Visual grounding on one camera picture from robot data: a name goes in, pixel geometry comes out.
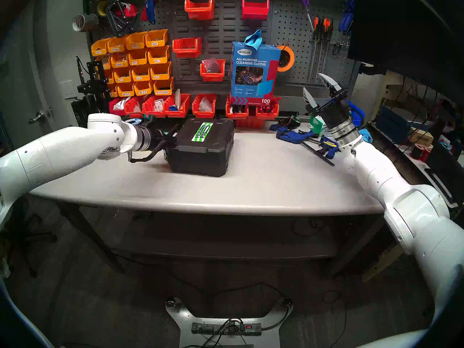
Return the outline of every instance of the gray table top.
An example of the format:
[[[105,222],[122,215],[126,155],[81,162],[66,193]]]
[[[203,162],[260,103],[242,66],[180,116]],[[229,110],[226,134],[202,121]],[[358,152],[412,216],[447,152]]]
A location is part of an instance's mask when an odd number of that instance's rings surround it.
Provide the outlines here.
[[[134,153],[134,158],[148,153]],[[383,207],[359,185],[351,154],[331,167],[302,145],[275,134],[235,133],[227,173],[208,177],[173,173],[163,154],[146,163],[127,155],[95,161],[31,191],[82,205],[146,211],[249,215],[379,214]]]

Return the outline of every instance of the workbench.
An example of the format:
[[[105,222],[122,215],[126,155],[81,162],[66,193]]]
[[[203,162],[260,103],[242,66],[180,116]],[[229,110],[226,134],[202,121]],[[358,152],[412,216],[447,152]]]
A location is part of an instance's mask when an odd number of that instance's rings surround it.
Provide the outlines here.
[[[136,152],[134,158],[146,155],[148,152]],[[110,161],[97,160],[33,189],[31,194],[56,201],[61,213],[85,234],[95,251],[118,270],[122,267],[116,256],[81,214],[79,205],[179,214],[374,217],[366,221],[366,227],[360,223],[359,235],[342,248],[330,235],[320,235],[291,245],[207,241],[193,245],[163,239],[146,241],[142,249],[153,254],[208,258],[336,257],[328,268],[329,274],[334,274],[384,224],[383,207],[359,185],[352,160],[351,154],[339,152],[333,159],[335,167],[331,167],[304,146],[276,139],[274,132],[236,132],[229,167],[222,177],[173,173],[162,153],[146,163],[129,163],[122,154]],[[153,229],[161,226],[165,223],[157,221]]]

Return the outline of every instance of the tape roll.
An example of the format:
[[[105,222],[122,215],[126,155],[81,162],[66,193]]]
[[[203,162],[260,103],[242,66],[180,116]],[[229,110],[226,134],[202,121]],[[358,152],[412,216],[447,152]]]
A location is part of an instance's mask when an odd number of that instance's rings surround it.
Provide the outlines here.
[[[292,49],[288,46],[279,46],[277,48],[282,51],[280,52],[280,60],[279,66],[277,67],[277,71],[288,71],[295,63],[295,54],[293,53]]]

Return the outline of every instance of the yellow storage bin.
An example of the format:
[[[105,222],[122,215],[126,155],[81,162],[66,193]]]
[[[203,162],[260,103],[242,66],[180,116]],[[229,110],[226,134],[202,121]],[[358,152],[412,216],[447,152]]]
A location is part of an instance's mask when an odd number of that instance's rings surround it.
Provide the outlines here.
[[[127,37],[122,36],[121,38],[118,37],[113,37],[110,38],[108,41],[108,52],[109,53],[114,53],[114,52],[123,52],[124,51],[124,39]]]
[[[116,68],[113,73],[113,78],[117,84],[127,83],[127,82],[132,81],[132,74],[130,72],[130,68],[128,67]]]
[[[135,66],[132,69],[132,79],[134,82],[137,81],[149,81],[150,80],[150,64]]]
[[[109,61],[111,62],[111,67],[119,68],[119,67],[129,66],[129,62],[127,59],[128,59],[127,53],[117,52],[111,55],[111,57],[109,58]]]
[[[104,38],[102,40],[96,41],[90,48],[90,50],[92,51],[92,56],[96,57],[106,55],[108,53],[108,48],[106,47],[106,44],[109,40],[110,38]]]
[[[134,92],[137,96],[149,95],[153,92],[153,81],[135,82]]]
[[[162,47],[167,42],[167,29],[149,31],[145,35],[146,47]]]
[[[119,97],[129,97],[135,94],[134,84],[132,82],[125,83],[125,84],[118,84],[116,89],[117,89],[117,95]]]
[[[170,96],[174,90],[174,77],[154,81],[153,89],[157,96]]]
[[[132,50],[127,55],[129,65],[146,65],[148,63],[148,52],[146,50]]]
[[[171,61],[161,63],[158,65],[152,65],[150,67],[150,78],[154,81],[159,79],[169,79],[172,74]]]
[[[109,70],[111,68],[111,64],[109,63],[109,54],[106,54],[104,56],[98,56],[95,60],[96,61],[102,61],[103,62],[103,69]]]
[[[169,59],[169,45],[154,47],[148,50],[148,62],[150,64],[166,63]]]
[[[140,50],[141,48],[145,48],[145,35],[148,32],[136,32],[131,33],[124,39],[124,44],[128,50]]]
[[[109,96],[111,98],[116,98],[117,97],[116,84],[115,83],[108,84],[108,88],[109,88]]]

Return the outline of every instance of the door handle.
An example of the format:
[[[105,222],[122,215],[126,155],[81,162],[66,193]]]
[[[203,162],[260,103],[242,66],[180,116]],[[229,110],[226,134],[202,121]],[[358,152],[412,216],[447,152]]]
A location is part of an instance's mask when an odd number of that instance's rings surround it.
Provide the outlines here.
[[[45,113],[43,111],[39,111],[37,112],[35,118],[30,118],[29,121],[27,121],[27,123],[29,124],[35,123],[44,116],[45,116]]]

